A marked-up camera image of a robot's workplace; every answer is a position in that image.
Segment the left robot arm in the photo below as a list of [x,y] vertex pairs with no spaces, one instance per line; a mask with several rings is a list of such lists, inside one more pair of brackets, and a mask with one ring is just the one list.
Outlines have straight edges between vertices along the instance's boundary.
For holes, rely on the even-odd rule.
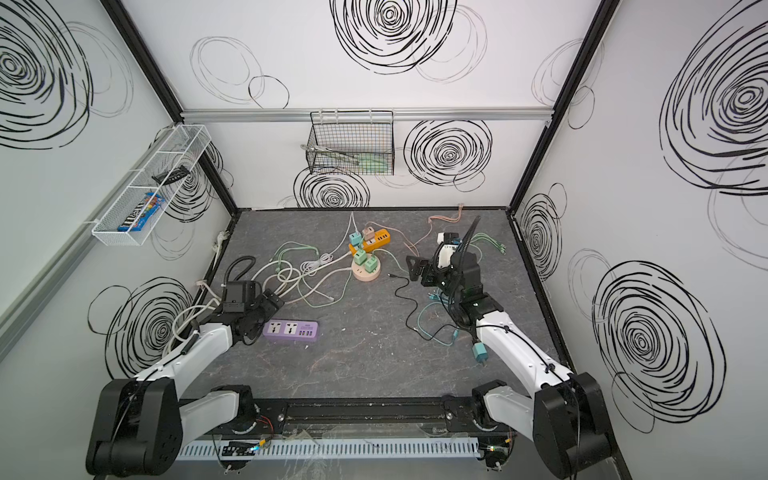
[[238,343],[254,343],[285,304],[255,280],[228,281],[222,294],[174,319],[171,331],[185,334],[176,337],[173,349],[102,389],[85,459],[94,478],[161,475],[186,445],[218,427],[250,433],[271,423],[246,385],[221,386],[200,399],[182,400],[214,360]]

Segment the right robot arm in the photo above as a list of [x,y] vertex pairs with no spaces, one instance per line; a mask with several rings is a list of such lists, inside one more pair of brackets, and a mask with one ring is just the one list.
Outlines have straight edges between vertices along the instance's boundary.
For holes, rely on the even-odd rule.
[[576,374],[546,354],[484,291],[475,255],[455,251],[440,258],[406,258],[409,278],[436,287],[456,326],[492,351],[520,381],[516,392],[500,383],[475,390],[477,422],[503,424],[528,438],[552,475],[577,474],[613,457],[617,443],[600,385],[588,373]]

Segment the teal charger with white cable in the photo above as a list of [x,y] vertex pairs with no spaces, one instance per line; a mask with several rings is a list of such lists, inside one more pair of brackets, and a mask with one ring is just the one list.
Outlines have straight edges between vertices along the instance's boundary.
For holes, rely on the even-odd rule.
[[338,243],[338,245],[333,248],[332,250],[328,252],[324,252],[318,256],[316,260],[308,260],[304,261],[300,267],[299,270],[302,274],[309,274],[314,275],[316,271],[318,271],[321,267],[324,267],[330,263],[332,263],[335,260],[335,254],[345,245],[347,244],[349,240],[349,235],[356,232],[358,230],[357,228],[357,222],[355,219],[355,214],[351,212],[349,214],[349,219],[347,223],[347,227],[345,229],[345,232]]

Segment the green plug adapter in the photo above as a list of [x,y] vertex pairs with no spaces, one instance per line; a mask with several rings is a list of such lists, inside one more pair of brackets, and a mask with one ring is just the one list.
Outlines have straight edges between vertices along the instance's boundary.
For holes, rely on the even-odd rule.
[[379,261],[375,256],[370,256],[364,263],[364,268],[368,273],[374,272],[379,265]]
[[356,265],[362,265],[367,261],[368,255],[365,250],[357,250],[353,255],[353,260]]

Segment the purple power strip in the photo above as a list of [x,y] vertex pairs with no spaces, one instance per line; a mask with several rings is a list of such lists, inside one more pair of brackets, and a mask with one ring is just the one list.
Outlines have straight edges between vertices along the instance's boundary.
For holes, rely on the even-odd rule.
[[318,336],[317,321],[270,320],[263,330],[263,336],[270,340],[314,342]]

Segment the orange power strip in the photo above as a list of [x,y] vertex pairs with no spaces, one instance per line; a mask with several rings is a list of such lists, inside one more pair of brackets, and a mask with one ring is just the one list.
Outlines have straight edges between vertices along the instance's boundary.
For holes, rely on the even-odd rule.
[[390,241],[391,235],[386,229],[376,230],[375,236],[369,241],[366,241],[363,238],[362,232],[356,231],[349,235],[348,250],[352,255],[354,255],[357,250],[365,250],[367,253],[371,253],[374,250],[388,245]]

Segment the round pink power strip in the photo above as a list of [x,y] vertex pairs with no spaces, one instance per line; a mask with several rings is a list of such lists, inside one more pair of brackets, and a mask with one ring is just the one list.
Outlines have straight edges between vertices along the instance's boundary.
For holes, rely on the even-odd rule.
[[366,270],[364,264],[357,265],[355,263],[352,263],[351,272],[353,277],[360,282],[364,282],[364,283],[372,282],[376,280],[381,274],[381,263],[378,262],[375,268],[371,272],[368,272]]

